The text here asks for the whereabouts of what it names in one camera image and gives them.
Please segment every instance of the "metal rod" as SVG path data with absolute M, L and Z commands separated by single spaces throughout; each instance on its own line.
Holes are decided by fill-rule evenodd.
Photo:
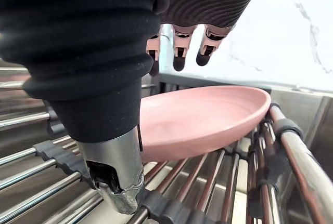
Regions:
M 46 162 L 43 162 L 42 164 L 36 165 L 32 168 L 29 168 L 21 173 L 15 174 L 13 176 L 10 176 L 4 180 L 0 181 L 0 191 L 8 188 L 9 186 L 12 186 L 20 181 L 23 181 L 24 179 L 27 179 L 33 175 L 38 174 L 39 172 L 46 170 L 47 168 L 50 168 L 57 164 L 57 161 L 55 159 L 47 160 Z
M 72 152 L 75 154 L 75 155 L 78 155 L 80 153 L 80 150 L 79 148 L 76 148 L 76 149 L 73 149 Z
M 214 190 L 215 183 L 216 183 L 216 177 L 217 177 L 217 174 L 220 171 L 220 167 L 221 167 L 221 164 L 222 164 L 222 161 L 223 161 L 224 154 L 225 154 L 224 150 L 219 151 L 215 168 L 212 171 L 212 173 L 210 174 L 210 176 L 209 176 L 209 178 L 206 182 L 206 185 L 203 189 L 201 198 L 200 198 L 200 200 L 197 204 L 196 209 L 199 210 L 199 211 L 202 211 L 204 213 L 207 211 L 210 198 L 213 194 L 213 190 Z
M 142 207 L 130 218 L 127 224 L 142 224 L 148 217 L 149 212 L 146 208 Z
M 61 210 L 57 211 L 56 213 L 52 214 L 50 218 L 48 218 L 43 224 L 55 224 L 60 223 L 62 220 L 65 220 L 67 216 L 72 214 L 78 214 L 79 209 L 90 201 L 95 196 L 99 196 L 97 190 L 89 189 L 83 194 L 81 194 L 78 198 L 74 201 L 70 202 Z
M 62 143 L 62 142 L 66 141 L 70 138 L 71 138 L 70 136 L 61 137 L 61 138 L 58 138 L 58 139 L 54 140 L 53 143 L 54 144 L 59 144 L 59 143 Z M 28 155 L 32 155 L 35 152 L 36 152 L 35 148 L 29 148 L 29 149 L 17 152 L 15 154 L 5 156 L 5 157 L 0 159 L 0 166 L 4 165 L 4 164 L 7 164 L 7 163 L 10 163 L 10 162 L 13 162 L 13 161 L 18 160 L 18 159 L 21 159 L 21 158 L 26 157 Z
M 50 115 L 47 112 L 35 113 L 27 116 L 20 116 L 7 120 L 0 121 L 0 131 L 13 129 L 22 125 L 33 124 L 49 119 Z
M 249 192 L 257 188 L 257 155 L 252 152 L 248 158 L 248 183 L 247 183 L 247 197 L 249 197 Z M 255 224 L 256 220 L 249 214 L 249 198 L 247 198 L 246 206 L 246 224 Z
M 274 122 L 285 118 L 276 106 L 271 107 L 270 115 Z M 281 144 L 313 221 L 316 224 L 333 223 L 332 181 L 296 133 L 283 133 Z
M 232 159 L 228 182 L 224 193 L 221 222 L 231 224 L 233 219 L 233 210 L 237 186 L 237 176 L 239 167 L 239 154 L 235 153 Z
M 171 185 L 176 176 L 180 173 L 188 158 L 180 160 L 176 166 L 168 173 L 163 181 L 157 186 L 156 190 L 163 194 Z M 130 218 L 127 224 L 142 224 L 149 216 L 149 212 L 144 207 L 138 209 L 138 211 Z
M 141 85 L 141 89 L 149 89 L 149 88 L 153 88 L 156 87 L 155 84 L 143 84 Z
M 22 90 L 24 81 L 6 81 L 0 82 L 0 91 Z
M 72 141 L 72 142 L 70 142 L 70 143 L 65 144 L 64 146 L 62 146 L 62 148 L 66 150 L 66 149 L 73 148 L 73 147 L 75 147 L 75 146 L 76 146 L 76 142 L 75 142 L 75 141 Z
M 184 183 L 183 187 L 181 188 L 180 192 L 178 193 L 176 200 L 178 200 L 180 202 L 184 201 L 184 199 L 187 196 L 187 194 L 189 193 L 193 183 L 196 181 L 199 171 L 200 171 L 201 167 L 203 166 L 207 156 L 208 156 L 208 153 L 204 154 L 200 158 L 199 162 L 197 163 L 197 166 L 194 168 L 192 173 L 187 177 L 187 180 Z
M 261 136 L 258 139 L 258 166 L 261 171 L 265 170 L 265 139 Z M 260 187 L 261 198 L 264 209 L 265 224 L 281 224 L 281 215 L 275 188 L 272 185 L 262 185 Z
M 0 224 L 7 223 L 10 220 L 16 218 L 20 214 L 31 209 L 38 203 L 49 198 L 50 196 L 52 196 L 55 193 L 59 192 L 60 190 L 64 189 L 65 187 L 72 184 L 73 182 L 79 180 L 80 178 L 81 178 L 81 174 L 79 172 L 75 172 L 72 175 L 66 177 L 65 179 L 53 184 L 52 186 L 42 190 L 41 192 L 33 195 L 30 198 L 26 199 L 25 201 L 15 205 L 14 207 L 11 207 L 7 211 L 0 214 Z
M 87 216 L 95 207 L 97 207 L 103 198 L 100 195 L 96 195 L 88 200 L 83 206 L 78 208 L 73 214 L 69 215 L 59 224 L 76 224 L 79 223 L 85 216 Z
M 70 136 L 64 136 L 64 137 L 60 137 L 56 140 L 53 141 L 53 144 L 60 144 L 68 139 L 70 139 L 71 137 Z
M 155 175 L 157 175 L 157 173 L 159 171 L 161 171 L 163 169 L 163 167 L 167 164 L 168 162 L 159 162 L 158 164 L 155 165 L 154 168 L 152 168 L 146 175 L 145 175 L 145 184 L 148 184 L 151 182 L 151 180 L 153 180 L 153 178 L 155 177 Z
M 187 160 L 188 158 L 180 160 L 176 164 L 176 166 L 168 173 L 168 175 L 163 179 L 163 181 L 157 186 L 156 190 L 163 194 L 168 189 L 173 180 L 176 178 L 176 176 L 179 174 L 179 172 L 182 170 Z

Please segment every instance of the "black plastic clip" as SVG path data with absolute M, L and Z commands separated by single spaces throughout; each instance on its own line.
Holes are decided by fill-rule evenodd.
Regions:
M 81 174 L 81 180 L 88 182 L 93 189 L 95 188 L 81 156 L 77 156 L 73 152 L 55 145 L 52 141 L 40 142 L 33 147 L 36 149 L 37 155 L 44 161 L 50 159 L 56 160 L 56 167 L 61 168 L 67 175 L 79 172 Z
M 284 118 L 273 123 L 275 138 L 280 140 L 281 135 L 288 131 L 295 132 L 302 140 L 304 137 L 302 129 L 291 119 Z

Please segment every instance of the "dish rack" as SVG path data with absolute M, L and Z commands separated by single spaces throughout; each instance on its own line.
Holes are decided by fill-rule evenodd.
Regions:
M 0 130 L 15 129 L 50 117 L 49 113 L 41 113 L 1 120 Z M 57 138 L 52 143 L 80 156 L 75 141 L 69 136 Z M 0 159 L 0 169 L 15 163 L 22 164 L 33 155 L 36 155 L 35 148 L 5 156 Z M 247 164 L 247 173 L 239 172 L 240 163 Z M 1 180 L 0 194 L 56 165 L 55 159 L 49 159 Z M 144 164 L 145 184 L 149 190 L 141 195 L 141 208 L 130 219 L 127 217 L 125 223 L 139 224 L 147 218 L 161 224 L 285 223 L 284 211 L 279 203 L 279 177 L 289 169 L 297 180 L 313 223 L 333 223 L 333 199 L 330 194 L 333 193 L 333 184 L 303 143 L 302 131 L 293 121 L 285 118 L 277 104 L 271 105 L 266 118 L 255 130 L 230 147 L 177 162 Z M 221 174 L 225 175 L 225 186 L 219 181 Z M 242 192 L 237 187 L 238 179 L 244 174 L 247 174 L 247 185 Z M 44 221 L 84 223 L 85 217 L 88 218 L 103 200 L 96 191 L 88 189 L 86 183 L 78 183 L 81 179 L 77 171 L 63 176 L 0 213 L 0 223 L 24 220 L 32 210 L 59 197 L 67 188 L 75 191 L 78 185 L 85 185 L 85 192 Z M 220 196 L 216 194 L 218 190 L 224 191 L 223 198 L 216 198 Z M 241 215 L 239 206 L 235 206 L 238 196 L 243 199 L 240 201 L 244 207 L 241 211 L 246 213 L 243 222 L 237 220 L 238 214 Z

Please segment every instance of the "pink bowl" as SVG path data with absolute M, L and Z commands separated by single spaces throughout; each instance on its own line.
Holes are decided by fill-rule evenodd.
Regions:
M 210 86 L 143 98 L 143 162 L 179 160 L 231 144 L 254 129 L 270 95 L 244 86 Z

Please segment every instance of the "robotic hand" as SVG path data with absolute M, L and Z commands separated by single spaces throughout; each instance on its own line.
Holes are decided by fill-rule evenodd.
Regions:
M 0 0 L 0 56 L 29 69 L 25 91 L 54 108 L 103 198 L 132 214 L 144 187 L 141 78 L 151 56 L 158 64 L 160 24 L 174 25 L 177 70 L 205 24 L 205 65 L 249 1 Z

